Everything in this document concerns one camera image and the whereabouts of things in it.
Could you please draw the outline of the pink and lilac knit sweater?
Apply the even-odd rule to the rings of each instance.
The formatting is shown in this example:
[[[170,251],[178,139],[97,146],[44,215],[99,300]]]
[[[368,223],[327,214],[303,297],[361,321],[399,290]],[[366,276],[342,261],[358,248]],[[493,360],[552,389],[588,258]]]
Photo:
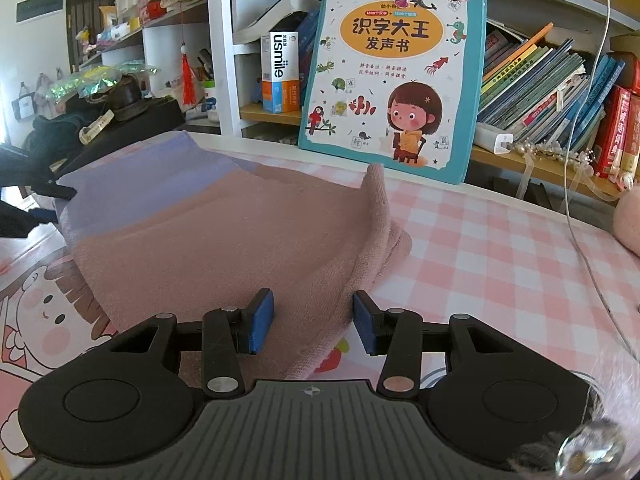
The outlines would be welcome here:
[[[58,227],[116,328],[170,312],[181,322],[274,296],[246,380],[305,379],[352,319],[352,295],[411,249],[390,215],[381,166],[360,183],[204,150],[184,132],[138,143],[62,177]]]

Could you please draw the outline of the white power adapter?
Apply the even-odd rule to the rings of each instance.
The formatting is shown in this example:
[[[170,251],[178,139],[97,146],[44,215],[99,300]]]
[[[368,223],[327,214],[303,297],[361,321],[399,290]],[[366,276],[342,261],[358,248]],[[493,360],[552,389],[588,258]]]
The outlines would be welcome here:
[[[511,151],[514,135],[492,125],[478,122],[475,126],[474,144],[494,155],[504,155]]]

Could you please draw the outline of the red tassel ornament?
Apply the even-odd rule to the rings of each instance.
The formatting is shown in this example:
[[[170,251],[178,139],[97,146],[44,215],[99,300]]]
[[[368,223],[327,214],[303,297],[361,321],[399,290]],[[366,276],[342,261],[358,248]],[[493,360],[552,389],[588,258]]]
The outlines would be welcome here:
[[[181,53],[181,76],[182,76],[182,102],[184,106],[193,106],[196,104],[196,93],[193,83],[193,74],[189,63],[189,57],[186,53],[186,44],[180,47]]]

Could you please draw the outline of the pink plush pig toy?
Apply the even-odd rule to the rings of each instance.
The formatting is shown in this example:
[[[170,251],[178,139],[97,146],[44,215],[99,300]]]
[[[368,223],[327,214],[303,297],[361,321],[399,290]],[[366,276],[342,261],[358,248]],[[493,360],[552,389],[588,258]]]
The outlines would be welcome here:
[[[640,256],[640,194],[638,188],[625,193],[618,201],[612,232],[616,240]]]

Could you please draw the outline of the teal children's sound book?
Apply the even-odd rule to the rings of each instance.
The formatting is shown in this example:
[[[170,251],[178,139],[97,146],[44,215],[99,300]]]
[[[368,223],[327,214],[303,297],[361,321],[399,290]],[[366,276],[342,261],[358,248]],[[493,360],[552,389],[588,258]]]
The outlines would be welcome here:
[[[459,184],[487,0],[322,0],[298,145]]]

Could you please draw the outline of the red thick dictionary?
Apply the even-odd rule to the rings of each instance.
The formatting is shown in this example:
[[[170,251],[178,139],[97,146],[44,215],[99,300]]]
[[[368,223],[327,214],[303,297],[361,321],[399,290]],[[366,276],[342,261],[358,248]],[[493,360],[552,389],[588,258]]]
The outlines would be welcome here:
[[[604,111],[593,144],[594,175],[614,180],[625,170],[634,174],[639,156],[639,97],[614,84]]]

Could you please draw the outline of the white usmile box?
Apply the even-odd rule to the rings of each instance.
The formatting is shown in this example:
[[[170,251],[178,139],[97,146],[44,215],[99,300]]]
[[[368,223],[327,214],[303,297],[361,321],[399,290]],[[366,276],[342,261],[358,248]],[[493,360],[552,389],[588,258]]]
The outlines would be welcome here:
[[[282,114],[300,109],[298,32],[270,32],[260,38],[262,107]]]

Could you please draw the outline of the wooden bookshelf with books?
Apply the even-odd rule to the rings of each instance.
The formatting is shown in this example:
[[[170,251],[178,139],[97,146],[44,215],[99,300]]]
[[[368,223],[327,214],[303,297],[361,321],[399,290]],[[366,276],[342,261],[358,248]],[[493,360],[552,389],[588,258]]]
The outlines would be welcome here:
[[[519,126],[531,144],[585,102],[596,68],[572,38],[547,46],[550,32],[575,30],[584,12],[599,17],[599,44],[617,26],[639,27],[639,0],[314,0],[305,90],[297,32],[258,41],[264,96],[292,101],[275,113],[240,103],[232,0],[208,4],[223,134],[272,122],[307,152],[448,184],[490,159],[474,143],[478,128]]]

